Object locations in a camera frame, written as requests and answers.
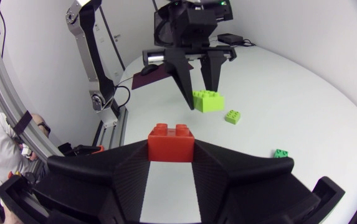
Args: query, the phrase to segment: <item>robotic arm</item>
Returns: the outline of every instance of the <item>robotic arm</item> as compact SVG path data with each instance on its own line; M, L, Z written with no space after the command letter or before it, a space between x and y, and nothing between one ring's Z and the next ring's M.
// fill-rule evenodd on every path
M66 13L66 22L76 38L84 69L90 82L89 92L92 106L100 115L104 125L110 126L117 120L120 112L117 103L113 100L115 85L105 75L93 33L95 11L101 2L101 0L75 0Z

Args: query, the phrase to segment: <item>cable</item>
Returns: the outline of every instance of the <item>cable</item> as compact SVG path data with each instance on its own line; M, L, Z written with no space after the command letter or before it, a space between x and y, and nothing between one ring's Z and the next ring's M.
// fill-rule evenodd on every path
M0 16L2 19L2 23L4 24L4 40L2 41L2 51L1 51L1 58L3 58L4 57L4 47L5 47L5 37L6 37L6 26L5 26L4 16L2 16L1 10L0 10Z
M152 0L152 2L153 2L153 7L155 7L155 11L157 11L158 10L158 6L156 5L155 0Z
M122 106L125 106L125 105L128 103L128 101L130 100L130 98L131 98L131 92L130 92L130 89L127 88L126 86L116 86L116 89L117 89L117 88L124 88L124 89L126 89L126 90L128 91L128 98L127 98L127 100L125 101L124 104L120 105L120 106L117 108L117 110L120 111L120 108L121 108Z
M244 39L242 42L233 44L232 46L234 46L234 47L237 47L237 46L253 47L253 46L256 46L256 44L252 43L249 39Z
M137 74L133 75L132 77L127 78L127 79L125 79L125 80L121 81L119 84L117 84L117 86L119 86L120 84L122 84L123 82L125 82L125 81L127 81L127 80L130 80L130 79L132 79L132 78L136 77L136 76L137 76L137 75L139 75L139 74L140 74L140 73L137 73Z

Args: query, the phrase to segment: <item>small green lego brick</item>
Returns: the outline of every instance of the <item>small green lego brick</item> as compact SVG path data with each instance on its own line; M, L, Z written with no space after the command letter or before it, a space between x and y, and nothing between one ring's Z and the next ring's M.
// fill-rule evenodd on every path
M215 91L193 91L193 104L202 113L220 111L224 109L224 97Z
M277 149L275 150L274 158L283 158L283 157L288 157L289 152Z
M230 110L226 115L226 121L232 124L238 123L240 113L238 111Z

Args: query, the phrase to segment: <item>lego stud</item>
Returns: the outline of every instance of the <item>lego stud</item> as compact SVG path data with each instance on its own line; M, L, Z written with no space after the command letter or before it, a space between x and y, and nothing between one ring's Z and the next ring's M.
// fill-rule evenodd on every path
M157 124L155 128L153 128L155 135L166 136L167 135L167 124Z
M189 136L189 128L185 124L176 125L177 136Z

